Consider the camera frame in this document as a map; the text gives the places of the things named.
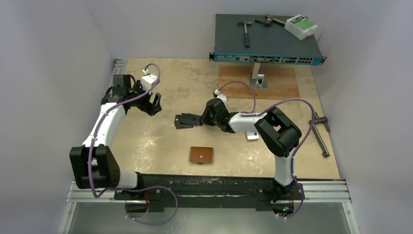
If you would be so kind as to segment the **brown leather card holder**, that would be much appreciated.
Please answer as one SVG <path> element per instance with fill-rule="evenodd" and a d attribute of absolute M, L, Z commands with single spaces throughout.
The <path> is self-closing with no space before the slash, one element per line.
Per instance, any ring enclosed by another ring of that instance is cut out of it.
<path fill-rule="evenodd" d="M 213 163 L 214 149 L 212 147 L 191 147 L 189 161 L 197 164 Z"/>

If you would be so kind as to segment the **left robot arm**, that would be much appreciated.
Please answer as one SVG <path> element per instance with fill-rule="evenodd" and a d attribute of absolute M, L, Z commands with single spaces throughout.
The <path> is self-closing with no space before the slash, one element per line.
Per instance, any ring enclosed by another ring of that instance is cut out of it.
<path fill-rule="evenodd" d="M 162 110 L 161 95 L 152 89 L 159 83 L 155 74 L 144 71 L 136 80 L 132 75 L 114 75 L 113 86 L 101 100 L 99 117 L 89 136 L 79 147 L 73 147 L 69 157 L 76 185 L 80 189 L 126 189 L 132 199 L 145 194 L 144 184 L 138 182 L 138 173 L 122 171 L 110 149 L 120 123 L 128 110 L 136 107 L 153 116 Z"/>

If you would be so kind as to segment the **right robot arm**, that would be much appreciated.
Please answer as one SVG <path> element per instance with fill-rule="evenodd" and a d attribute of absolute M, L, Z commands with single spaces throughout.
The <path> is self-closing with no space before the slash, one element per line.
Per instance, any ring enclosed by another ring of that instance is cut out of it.
<path fill-rule="evenodd" d="M 286 198 L 293 191 L 293 156 L 300 146 L 299 127 L 279 108 L 272 107 L 265 113 L 245 114 L 229 112 L 225 103 L 213 98 L 206 103 L 201 122 L 217 126 L 226 133 L 246 132 L 259 135 L 275 156 L 274 194 Z"/>

